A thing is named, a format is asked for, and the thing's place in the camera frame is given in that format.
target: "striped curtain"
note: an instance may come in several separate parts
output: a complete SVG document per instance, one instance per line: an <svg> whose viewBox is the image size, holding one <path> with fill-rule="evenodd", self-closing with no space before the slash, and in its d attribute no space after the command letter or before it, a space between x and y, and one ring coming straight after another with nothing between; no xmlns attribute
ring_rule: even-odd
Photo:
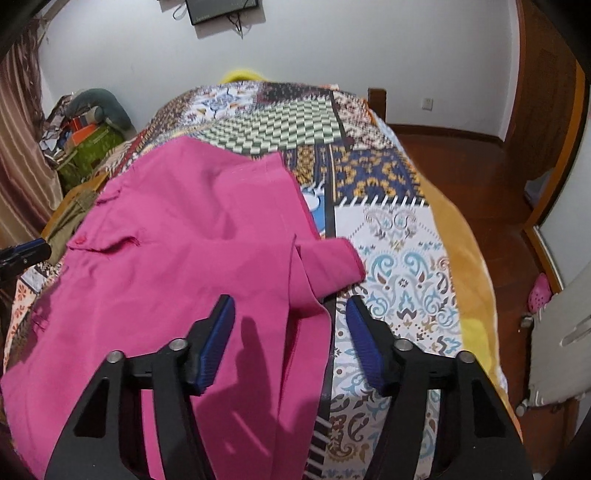
<svg viewBox="0 0 591 480"><path fill-rule="evenodd" d="M38 20L0 63L0 249L39 235L61 201L38 141L43 128Z"/></svg>

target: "bed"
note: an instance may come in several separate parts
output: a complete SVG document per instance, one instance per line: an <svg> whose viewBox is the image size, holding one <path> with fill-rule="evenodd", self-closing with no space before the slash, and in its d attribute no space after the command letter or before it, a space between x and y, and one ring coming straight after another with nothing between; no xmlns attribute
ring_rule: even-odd
<svg viewBox="0 0 591 480"><path fill-rule="evenodd" d="M334 348L306 476L363 478L389 406L388 398L367 385L355 355L344 315L352 295L361 295L397 336L429 353L474 352L513 415L499 363L492 283L474 236L364 99L337 86L295 83L196 88L162 107L97 175L125 174L142 155L183 135L254 161L281 152L319 233L348 238L365 266L362 284L324 302L333 319ZM32 306L56 283L60 267L36 265L18 280L5 371L19 361ZM417 478L430 472L439 401L438 391L431 391Z"/></svg>

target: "wooden door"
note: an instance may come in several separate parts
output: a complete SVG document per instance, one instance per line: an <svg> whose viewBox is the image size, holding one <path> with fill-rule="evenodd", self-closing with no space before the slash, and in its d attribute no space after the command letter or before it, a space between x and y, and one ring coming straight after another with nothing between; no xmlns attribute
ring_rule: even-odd
<svg viewBox="0 0 591 480"><path fill-rule="evenodd" d="M517 2L521 58L506 145L516 174L525 183L557 164L573 112L577 63L532 0Z"/></svg>

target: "checkered pattern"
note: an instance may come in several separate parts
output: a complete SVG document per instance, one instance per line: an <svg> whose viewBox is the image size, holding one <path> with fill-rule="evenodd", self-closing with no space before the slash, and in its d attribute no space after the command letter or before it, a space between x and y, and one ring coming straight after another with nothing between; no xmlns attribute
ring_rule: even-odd
<svg viewBox="0 0 591 480"><path fill-rule="evenodd" d="M217 122L194 136L243 155L330 144L341 138L329 98L271 105Z"/></svg>

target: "white wall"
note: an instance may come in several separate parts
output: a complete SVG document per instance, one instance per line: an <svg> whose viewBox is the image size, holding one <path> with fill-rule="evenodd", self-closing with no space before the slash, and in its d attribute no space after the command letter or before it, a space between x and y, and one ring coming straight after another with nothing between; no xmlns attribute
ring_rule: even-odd
<svg viewBox="0 0 591 480"><path fill-rule="evenodd" d="M388 122L504 137L515 0L262 0L266 20L247 14L259 23L244 40L224 18L197 31L188 15L175 21L181 2L166 1L70 0L41 46L52 97L107 88L141 128L169 99L244 67L359 95L384 87Z"/></svg>
<svg viewBox="0 0 591 480"><path fill-rule="evenodd" d="M521 52L517 0L507 0L507 6L509 9L509 26L511 29L511 67L509 70L509 83L507 85L505 112L503 113L501 129L499 131L499 138L501 140L505 140L507 136L509 122L511 121L511 114L513 113L513 104L515 103L515 94L517 92L517 78L519 76L519 57Z"/></svg>

